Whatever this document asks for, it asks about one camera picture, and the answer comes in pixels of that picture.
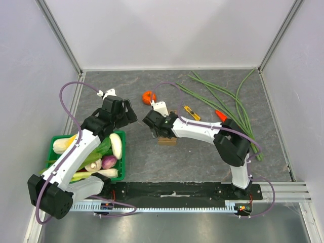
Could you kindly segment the brown cardboard express box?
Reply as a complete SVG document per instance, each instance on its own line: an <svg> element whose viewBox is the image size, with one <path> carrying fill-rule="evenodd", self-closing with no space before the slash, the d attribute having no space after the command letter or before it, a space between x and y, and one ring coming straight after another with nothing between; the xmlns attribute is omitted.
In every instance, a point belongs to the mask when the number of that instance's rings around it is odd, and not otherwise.
<svg viewBox="0 0 324 243"><path fill-rule="evenodd" d="M173 146L177 144L177 137L172 131L173 122L176 119L176 113L172 111L167 117L164 117L164 119L160 122L158 125L158 145L165 145L165 146ZM162 129L166 129L170 131L171 138L164 138L160 135L160 131Z"/></svg>

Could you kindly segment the yellow utility knife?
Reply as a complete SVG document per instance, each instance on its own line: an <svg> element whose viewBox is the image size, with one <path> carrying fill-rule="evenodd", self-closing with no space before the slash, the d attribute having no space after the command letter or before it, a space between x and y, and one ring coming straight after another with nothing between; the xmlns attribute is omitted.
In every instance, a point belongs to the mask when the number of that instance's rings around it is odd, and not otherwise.
<svg viewBox="0 0 324 243"><path fill-rule="evenodd" d="M184 106L184 109L194 118L194 120L201 120L200 116L197 115L189 106Z"/></svg>

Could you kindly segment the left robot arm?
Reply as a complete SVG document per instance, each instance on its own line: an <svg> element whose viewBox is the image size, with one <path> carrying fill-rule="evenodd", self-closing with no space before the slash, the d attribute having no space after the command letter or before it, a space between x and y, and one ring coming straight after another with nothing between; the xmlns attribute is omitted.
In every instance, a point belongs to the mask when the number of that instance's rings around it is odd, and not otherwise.
<svg viewBox="0 0 324 243"><path fill-rule="evenodd" d="M70 183L73 175L88 155L114 132L137 121L128 99L108 95L102 107L86 118L78 135L60 158L41 175L32 175L28 191L36 212L43 211L56 219L63 218L74 203L96 195L106 199L111 194L111 179L98 172L88 178Z"/></svg>

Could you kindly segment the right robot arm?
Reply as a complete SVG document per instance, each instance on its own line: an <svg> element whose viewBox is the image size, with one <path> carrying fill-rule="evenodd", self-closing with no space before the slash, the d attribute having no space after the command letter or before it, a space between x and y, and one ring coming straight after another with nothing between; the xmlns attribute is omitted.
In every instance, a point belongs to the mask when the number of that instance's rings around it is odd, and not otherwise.
<svg viewBox="0 0 324 243"><path fill-rule="evenodd" d="M222 160L230 166L232 193L237 199L250 194L252 181L247 163L250 155L250 140L231 119L223 123L207 123L178 116L171 112L163 116L151 110L143 122L154 136L165 138L190 138L214 145Z"/></svg>

